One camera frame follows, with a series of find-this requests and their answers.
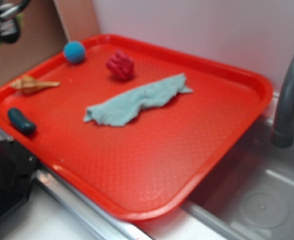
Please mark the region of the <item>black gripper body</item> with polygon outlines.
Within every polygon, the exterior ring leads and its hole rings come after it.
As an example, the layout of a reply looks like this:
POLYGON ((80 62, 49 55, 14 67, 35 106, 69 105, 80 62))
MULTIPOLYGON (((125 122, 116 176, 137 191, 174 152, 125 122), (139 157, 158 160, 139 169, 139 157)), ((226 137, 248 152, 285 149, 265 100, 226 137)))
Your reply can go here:
POLYGON ((22 12, 29 3, 29 0, 23 0, 17 4, 0 0, 0 45, 14 44, 19 40, 22 12))

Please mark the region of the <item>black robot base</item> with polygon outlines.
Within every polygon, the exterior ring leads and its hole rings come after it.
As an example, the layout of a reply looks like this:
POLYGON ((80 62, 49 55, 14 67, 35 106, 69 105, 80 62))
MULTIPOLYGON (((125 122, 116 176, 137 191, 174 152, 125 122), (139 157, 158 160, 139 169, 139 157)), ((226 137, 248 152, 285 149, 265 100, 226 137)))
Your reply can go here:
POLYGON ((38 159, 16 140, 0 140, 0 221, 25 204, 38 159))

